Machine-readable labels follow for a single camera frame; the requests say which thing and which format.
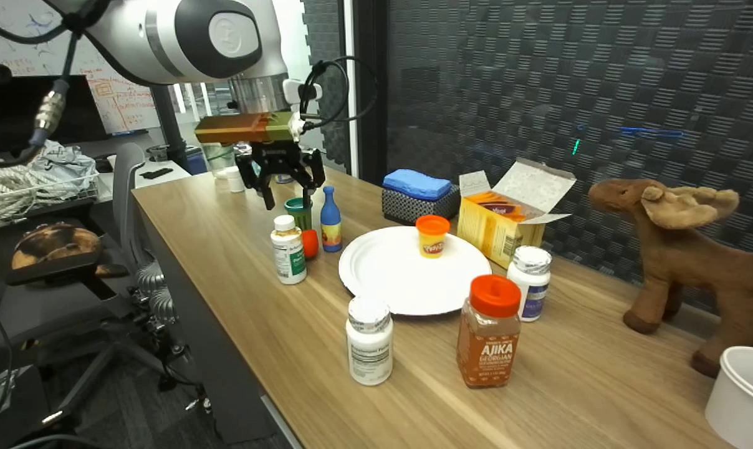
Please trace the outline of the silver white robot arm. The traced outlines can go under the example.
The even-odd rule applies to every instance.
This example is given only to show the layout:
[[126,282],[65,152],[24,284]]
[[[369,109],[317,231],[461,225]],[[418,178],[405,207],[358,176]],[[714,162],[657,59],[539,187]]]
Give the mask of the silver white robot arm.
[[273,0],[45,0],[136,84],[223,81],[232,114],[201,116],[201,145],[238,147],[233,167],[264,207],[272,178],[309,200],[323,183],[322,150],[304,145],[306,86],[289,74]]

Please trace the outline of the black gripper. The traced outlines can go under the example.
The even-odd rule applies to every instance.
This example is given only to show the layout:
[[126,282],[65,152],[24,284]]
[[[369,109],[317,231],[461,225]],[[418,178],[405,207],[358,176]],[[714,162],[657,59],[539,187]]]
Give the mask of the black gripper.
[[323,183],[322,152],[304,152],[297,141],[252,141],[247,152],[233,156],[237,170],[247,187],[257,187],[266,210],[273,210],[273,193],[268,178],[286,175],[304,188],[318,188]]

